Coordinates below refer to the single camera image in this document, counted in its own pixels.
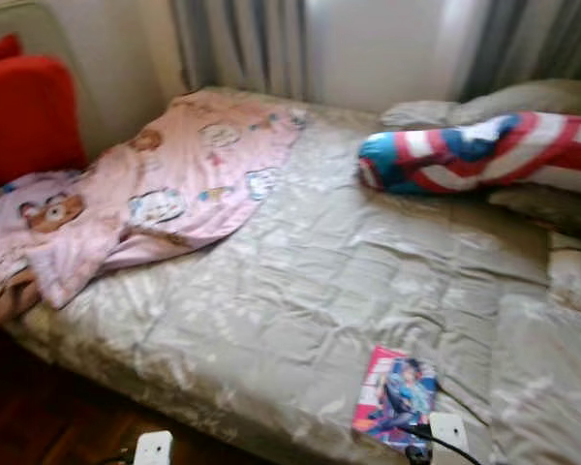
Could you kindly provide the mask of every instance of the wooden floor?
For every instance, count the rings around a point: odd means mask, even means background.
[[[267,465],[49,366],[0,333],[0,465],[94,465],[147,431],[174,436],[172,465]]]

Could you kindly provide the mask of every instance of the magazine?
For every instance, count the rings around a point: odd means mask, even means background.
[[[428,424],[436,391],[432,366],[404,352],[377,346],[361,386],[352,427],[402,453],[407,446],[426,449],[426,441],[397,426]]]

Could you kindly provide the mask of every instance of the cartoon print blanket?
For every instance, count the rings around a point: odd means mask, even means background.
[[[83,173],[31,173],[1,188],[0,323],[40,298],[64,306],[101,272],[235,231],[274,187],[301,117],[200,91]]]
[[[362,181],[400,194],[527,181],[581,193],[581,117],[519,112],[448,129],[379,133],[359,150]]]

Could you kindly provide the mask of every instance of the grey pillow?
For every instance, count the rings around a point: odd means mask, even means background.
[[[535,220],[553,231],[581,237],[581,194],[535,184],[504,187],[489,202]]]
[[[394,105],[381,115],[384,126],[400,129],[423,129],[447,126],[450,112],[458,106],[457,102],[420,100]]]
[[[581,80],[545,79],[511,85],[452,109],[452,126],[474,124],[514,111],[581,115]]]

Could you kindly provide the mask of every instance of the headboard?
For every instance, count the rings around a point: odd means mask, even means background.
[[[37,2],[0,2],[0,38],[11,32],[18,34],[26,53],[58,58],[71,71],[76,85],[79,133],[92,160],[107,148],[107,130],[55,16]]]

